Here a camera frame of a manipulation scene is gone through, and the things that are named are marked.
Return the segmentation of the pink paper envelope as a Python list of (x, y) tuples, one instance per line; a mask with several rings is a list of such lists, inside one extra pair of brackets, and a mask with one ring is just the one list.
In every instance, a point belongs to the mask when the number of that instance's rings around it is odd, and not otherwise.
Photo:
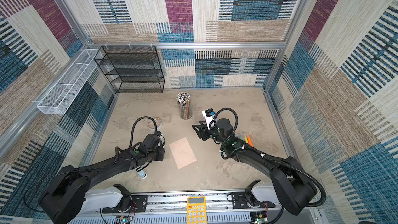
[(177, 169), (182, 169), (197, 161), (187, 138), (173, 142), (169, 144), (169, 147), (177, 165)]

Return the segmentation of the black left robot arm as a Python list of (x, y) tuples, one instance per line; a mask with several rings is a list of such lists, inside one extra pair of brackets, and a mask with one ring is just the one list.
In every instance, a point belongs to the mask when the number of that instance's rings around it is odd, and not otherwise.
[(63, 167), (56, 175), (37, 182), (34, 189), (49, 181), (41, 193), (39, 209), (27, 205), (27, 208), (45, 213), (55, 224), (67, 224), (76, 216), (98, 208), (118, 206), (127, 211), (132, 204), (130, 192), (121, 185), (110, 189), (93, 190), (99, 183), (120, 173), (144, 170), (153, 161), (163, 161), (165, 141), (162, 133), (154, 127), (143, 142), (134, 144), (130, 141), (128, 148), (115, 148), (115, 155), (93, 165), (75, 168)]

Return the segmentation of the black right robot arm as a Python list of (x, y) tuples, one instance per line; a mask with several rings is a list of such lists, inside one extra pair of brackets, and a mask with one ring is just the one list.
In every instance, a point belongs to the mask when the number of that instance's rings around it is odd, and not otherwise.
[(212, 139), (219, 144), (222, 159), (245, 163), (269, 177), (278, 202), (290, 214), (297, 216), (305, 207), (319, 207), (326, 202), (326, 190), (321, 182), (305, 172), (295, 158), (272, 156), (236, 136), (236, 111), (225, 107), (214, 112), (210, 108), (203, 114), (205, 119), (192, 126), (198, 138)]

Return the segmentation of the pencil holder cup with pencils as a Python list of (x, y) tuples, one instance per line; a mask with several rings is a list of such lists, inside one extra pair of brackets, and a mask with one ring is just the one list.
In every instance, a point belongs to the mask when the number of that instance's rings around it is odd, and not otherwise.
[(191, 96), (188, 92), (180, 92), (176, 95), (177, 104), (179, 107), (179, 116), (183, 120), (191, 118), (190, 112)]

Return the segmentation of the highlighter marker pack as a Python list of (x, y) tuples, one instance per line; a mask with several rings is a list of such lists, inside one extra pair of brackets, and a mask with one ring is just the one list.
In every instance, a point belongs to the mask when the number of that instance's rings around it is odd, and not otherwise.
[(243, 140), (245, 143), (247, 143), (249, 146), (253, 146), (252, 141), (246, 133), (240, 133), (236, 135), (239, 139)]

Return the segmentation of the yellow calculator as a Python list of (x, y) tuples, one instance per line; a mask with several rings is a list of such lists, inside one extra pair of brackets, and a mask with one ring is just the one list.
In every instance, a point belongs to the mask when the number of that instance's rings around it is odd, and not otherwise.
[(207, 224), (206, 198), (204, 196), (188, 198), (187, 224)]

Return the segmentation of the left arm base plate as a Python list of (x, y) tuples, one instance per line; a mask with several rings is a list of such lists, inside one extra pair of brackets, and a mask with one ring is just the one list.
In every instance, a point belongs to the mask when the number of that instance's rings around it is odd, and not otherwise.
[(104, 214), (132, 214), (146, 211), (148, 195), (123, 196), (115, 207), (103, 208)]

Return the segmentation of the aluminium front rail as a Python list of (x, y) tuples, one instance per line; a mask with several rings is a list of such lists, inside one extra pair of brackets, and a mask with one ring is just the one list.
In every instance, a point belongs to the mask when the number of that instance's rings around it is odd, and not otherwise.
[(263, 201), (273, 202), (276, 208), (234, 209), (227, 195), (242, 192), (243, 189), (210, 191), (175, 191), (138, 193), (148, 195), (146, 211), (132, 214), (104, 214), (95, 209), (79, 214), (72, 220), (74, 224), (187, 224), (187, 201), (189, 197), (206, 198), (208, 224), (319, 224), (318, 214), (304, 209), (294, 216), (276, 201), (272, 187), (262, 189)]

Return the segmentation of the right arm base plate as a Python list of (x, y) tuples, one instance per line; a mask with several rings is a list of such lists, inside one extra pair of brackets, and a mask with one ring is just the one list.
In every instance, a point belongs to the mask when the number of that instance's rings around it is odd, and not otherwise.
[(229, 193), (227, 200), (232, 202), (234, 209), (276, 208), (275, 203), (268, 201), (260, 202), (254, 196), (244, 191)]

